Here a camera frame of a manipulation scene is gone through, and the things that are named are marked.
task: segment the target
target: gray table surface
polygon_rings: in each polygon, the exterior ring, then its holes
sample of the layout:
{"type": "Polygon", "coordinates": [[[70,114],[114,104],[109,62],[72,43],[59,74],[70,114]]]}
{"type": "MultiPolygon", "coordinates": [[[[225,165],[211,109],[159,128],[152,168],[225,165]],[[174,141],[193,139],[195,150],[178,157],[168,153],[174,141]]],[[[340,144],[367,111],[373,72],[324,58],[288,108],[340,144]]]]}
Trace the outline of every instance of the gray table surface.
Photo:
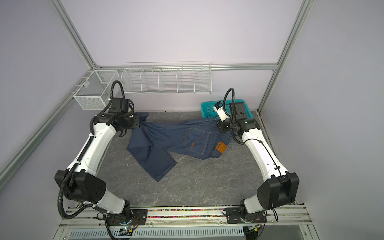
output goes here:
{"type": "MultiPolygon", "coordinates": [[[[159,112],[149,113],[147,121],[179,123],[197,118],[200,112],[159,112]]],[[[126,150],[130,137],[130,130],[124,137],[119,133],[113,137],[97,176],[133,207],[238,205],[263,183],[248,147],[233,140],[219,158],[201,160],[170,152],[177,164],[156,182],[126,150]]]]}

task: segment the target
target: wire rack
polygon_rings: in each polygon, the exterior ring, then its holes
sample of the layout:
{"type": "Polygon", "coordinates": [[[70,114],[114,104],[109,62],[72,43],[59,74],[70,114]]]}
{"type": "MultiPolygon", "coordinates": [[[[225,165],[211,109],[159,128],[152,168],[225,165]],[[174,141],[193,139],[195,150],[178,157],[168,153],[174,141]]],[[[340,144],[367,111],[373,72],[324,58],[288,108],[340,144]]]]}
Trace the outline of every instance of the wire rack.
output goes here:
{"type": "Polygon", "coordinates": [[[211,93],[210,65],[131,65],[123,63],[121,82],[125,93],[211,93]]]}
{"type": "Polygon", "coordinates": [[[108,103],[111,86],[120,75],[113,70],[94,70],[73,97],[84,110],[103,110],[108,103]]]}

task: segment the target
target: jeans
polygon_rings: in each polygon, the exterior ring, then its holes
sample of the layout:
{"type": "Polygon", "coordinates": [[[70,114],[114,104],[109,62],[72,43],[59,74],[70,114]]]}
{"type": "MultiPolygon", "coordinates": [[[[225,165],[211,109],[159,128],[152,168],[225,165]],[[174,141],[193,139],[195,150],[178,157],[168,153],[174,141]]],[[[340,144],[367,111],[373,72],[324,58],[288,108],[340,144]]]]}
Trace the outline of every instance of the jeans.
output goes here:
{"type": "Polygon", "coordinates": [[[132,129],[127,150],[156,181],[160,181],[177,163],[167,151],[200,159],[220,157],[224,151],[219,144],[228,145],[231,140],[230,132],[220,133],[217,119],[169,124],[145,122],[148,114],[140,115],[140,127],[132,129]]]}

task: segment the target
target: white wire basket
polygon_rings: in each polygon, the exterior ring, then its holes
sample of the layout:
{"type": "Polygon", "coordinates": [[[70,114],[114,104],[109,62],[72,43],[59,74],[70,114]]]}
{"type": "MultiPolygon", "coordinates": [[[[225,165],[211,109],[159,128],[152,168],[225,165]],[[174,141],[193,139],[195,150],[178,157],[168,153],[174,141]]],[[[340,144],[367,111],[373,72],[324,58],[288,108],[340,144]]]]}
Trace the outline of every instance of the white wire basket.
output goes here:
{"type": "Polygon", "coordinates": [[[209,63],[132,65],[123,63],[121,82],[127,94],[208,93],[212,91],[209,63]]]}
{"type": "MultiPolygon", "coordinates": [[[[113,70],[94,70],[73,97],[84,110],[103,110],[108,104],[111,86],[120,75],[113,70]]],[[[116,96],[120,88],[114,88],[116,96]]]]}

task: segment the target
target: denim pants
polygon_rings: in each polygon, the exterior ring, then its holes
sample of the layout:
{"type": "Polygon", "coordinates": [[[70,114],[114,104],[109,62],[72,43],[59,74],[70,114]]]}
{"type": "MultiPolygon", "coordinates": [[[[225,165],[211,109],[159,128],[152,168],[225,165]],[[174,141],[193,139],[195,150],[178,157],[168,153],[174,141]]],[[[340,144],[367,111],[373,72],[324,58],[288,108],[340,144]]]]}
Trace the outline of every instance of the denim pants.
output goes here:
{"type": "Polygon", "coordinates": [[[140,115],[140,127],[132,129],[127,150],[156,181],[160,181],[176,165],[167,151],[200,159],[220,157],[223,150],[218,148],[219,144],[228,145],[231,140],[230,132],[220,133],[217,119],[193,119],[169,124],[145,122],[148,114],[140,115]]]}

